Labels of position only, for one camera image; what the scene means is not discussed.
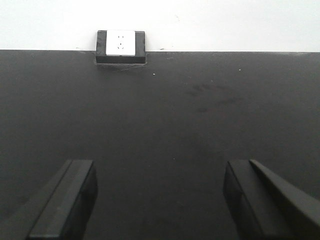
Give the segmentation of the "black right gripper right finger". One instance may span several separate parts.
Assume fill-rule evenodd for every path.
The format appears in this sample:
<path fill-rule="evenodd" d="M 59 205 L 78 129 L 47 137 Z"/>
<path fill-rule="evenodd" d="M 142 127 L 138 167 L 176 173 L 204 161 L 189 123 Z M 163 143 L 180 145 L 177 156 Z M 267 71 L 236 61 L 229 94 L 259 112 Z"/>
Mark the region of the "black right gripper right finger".
<path fill-rule="evenodd" d="M 241 240 L 320 238 L 320 201 L 256 160 L 227 162 L 223 195 Z"/>

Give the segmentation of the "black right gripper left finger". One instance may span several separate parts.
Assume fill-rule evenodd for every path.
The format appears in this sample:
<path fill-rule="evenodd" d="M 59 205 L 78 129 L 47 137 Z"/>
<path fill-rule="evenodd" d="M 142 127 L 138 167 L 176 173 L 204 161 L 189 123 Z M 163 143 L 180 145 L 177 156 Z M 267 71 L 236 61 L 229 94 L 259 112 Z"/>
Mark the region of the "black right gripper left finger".
<path fill-rule="evenodd" d="M 67 160 L 25 205 L 0 224 L 2 240 L 81 240 L 98 195 L 93 160 Z"/>

